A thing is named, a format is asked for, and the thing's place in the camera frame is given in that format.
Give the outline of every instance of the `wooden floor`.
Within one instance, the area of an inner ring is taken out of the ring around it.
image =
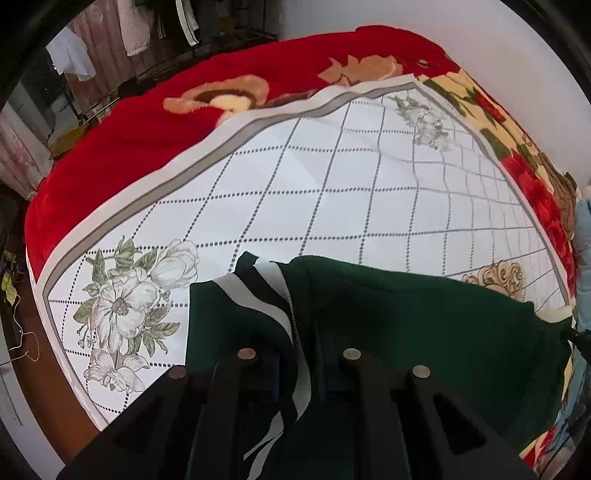
[[[19,246],[13,244],[11,251],[18,249]],[[27,275],[16,285],[21,296],[17,318],[25,332],[32,331],[37,335],[40,356],[37,362],[28,358],[16,360],[14,371],[39,426],[57,454],[68,463],[98,434],[98,430],[76,400],[57,363],[37,313]],[[25,335],[23,340],[21,352],[30,350],[34,357],[37,347],[33,335]]]

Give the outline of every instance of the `metal screw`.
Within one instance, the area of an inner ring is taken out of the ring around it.
[[[185,375],[187,375],[187,369],[182,365],[175,365],[170,370],[168,370],[168,376],[173,380],[183,378]]]
[[[256,352],[252,348],[241,348],[238,350],[238,358],[240,360],[252,360],[256,357]]]
[[[347,360],[359,360],[361,358],[361,352],[359,350],[357,350],[356,348],[347,348],[343,352],[343,356]]]
[[[424,365],[415,365],[413,367],[413,375],[417,378],[427,378],[431,375],[431,370],[429,367],[425,367]]]

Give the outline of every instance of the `wall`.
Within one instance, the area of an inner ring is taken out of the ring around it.
[[[591,105],[542,38],[500,0],[278,0],[281,38],[384,24],[442,46],[581,186],[591,177]]]

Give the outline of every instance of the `bed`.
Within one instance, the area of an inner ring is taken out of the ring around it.
[[[219,55],[121,101],[40,185],[27,261],[104,429],[184,363],[189,285],[246,251],[448,277],[568,318],[577,195],[439,46],[360,27]]]

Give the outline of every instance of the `green cloth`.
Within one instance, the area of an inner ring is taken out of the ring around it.
[[[293,399],[298,419],[267,444],[260,478],[354,477],[351,409],[322,403],[316,392],[314,325],[338,349],[365,350],[386,366],[427,365],[517,453],[556,419],[570,356],[559,336],[570,319],[547,323],[532,303],[446,278],[322,257],[256,260],[243,254],[234,274],[191,285],[186,365],[211,368],[246,346],[269,345],[282,356],[282,393]],[[250,420],[256,427],[245,452],[261,440],[272,413],[259,417]]]

